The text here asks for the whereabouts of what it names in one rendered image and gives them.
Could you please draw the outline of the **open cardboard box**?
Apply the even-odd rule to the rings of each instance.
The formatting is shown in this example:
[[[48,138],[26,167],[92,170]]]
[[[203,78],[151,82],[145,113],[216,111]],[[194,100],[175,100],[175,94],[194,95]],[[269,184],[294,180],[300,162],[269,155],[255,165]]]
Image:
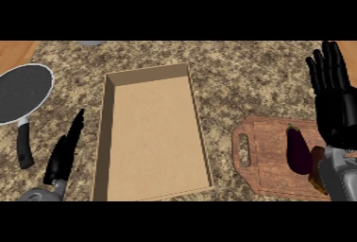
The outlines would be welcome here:
[[[212,188],[188,65],[108,73],[89,199],[170,199]]]

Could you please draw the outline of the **black frying pan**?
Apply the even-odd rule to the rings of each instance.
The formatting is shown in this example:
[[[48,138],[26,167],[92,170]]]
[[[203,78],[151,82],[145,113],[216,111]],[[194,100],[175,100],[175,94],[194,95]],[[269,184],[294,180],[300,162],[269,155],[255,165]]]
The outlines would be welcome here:
[[[49,68],[39,63],[16,66],[0,75],[0,126],[14,123],[18,167],[29,168],[33,158],[29,144],[29,114],[36,110],[54,84]]]

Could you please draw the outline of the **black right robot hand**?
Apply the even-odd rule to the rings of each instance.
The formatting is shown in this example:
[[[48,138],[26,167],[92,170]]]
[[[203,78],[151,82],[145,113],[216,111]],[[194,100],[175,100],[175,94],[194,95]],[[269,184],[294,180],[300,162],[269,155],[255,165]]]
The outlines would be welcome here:
[[[305,59],[315,94],[318,134],[325,145],[357,150],[357,88],[350,86],[336,42],[321,42]]]

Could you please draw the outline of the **dark purple eggplant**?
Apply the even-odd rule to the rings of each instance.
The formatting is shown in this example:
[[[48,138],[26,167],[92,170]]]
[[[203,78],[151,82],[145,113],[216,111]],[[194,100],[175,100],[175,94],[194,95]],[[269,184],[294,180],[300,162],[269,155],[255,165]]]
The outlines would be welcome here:
[[[286,136],[286,158],[288,168],[296,174],[306,175],[312,171],[312,155],[299,128],[294,127],[293,124],[288,124],[287,126]]]

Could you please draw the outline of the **brown wooden cutting board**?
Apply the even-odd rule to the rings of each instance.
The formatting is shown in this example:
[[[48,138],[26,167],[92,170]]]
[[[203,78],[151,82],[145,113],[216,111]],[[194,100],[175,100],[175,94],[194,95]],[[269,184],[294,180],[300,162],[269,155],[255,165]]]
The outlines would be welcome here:
[[[294,174],[286,159],[286,128],[293,124],[302,133],[308,148],[324,146],[314,120],[287,119],[249,115],[231,134],[234,168],[255,194],[302,200],[328,200],[314,188],[306,175]],[[240,163],[240,134],[247,139],[250,165]]]

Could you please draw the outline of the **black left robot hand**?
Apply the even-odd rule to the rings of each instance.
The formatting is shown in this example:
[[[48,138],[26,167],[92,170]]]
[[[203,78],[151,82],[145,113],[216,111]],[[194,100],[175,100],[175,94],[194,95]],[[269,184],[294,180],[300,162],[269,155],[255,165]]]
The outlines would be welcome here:
[[[82,127],[83,110],[79,110],[72,120],[67,134],[60,137],[51,151],[42,177],[44,184],[51,184],[52,181],[57,180],[67,180],[73,163],[75,147],[78,144]]]

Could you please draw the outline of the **brown sweet potato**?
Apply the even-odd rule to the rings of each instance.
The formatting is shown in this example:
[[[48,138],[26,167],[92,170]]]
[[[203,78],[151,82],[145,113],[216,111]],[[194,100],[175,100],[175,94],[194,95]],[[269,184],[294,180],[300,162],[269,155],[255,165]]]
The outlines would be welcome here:
[[[318,162],[322,160],[322,154],[324,154],[324,148],[319,146],[314,146],[311,149],[312,170],[308,175],[308,182],[314,186],[314,188],[322,193],[322,195],[325,195],[327,192],[322,188],[322,182],[318,174]]]

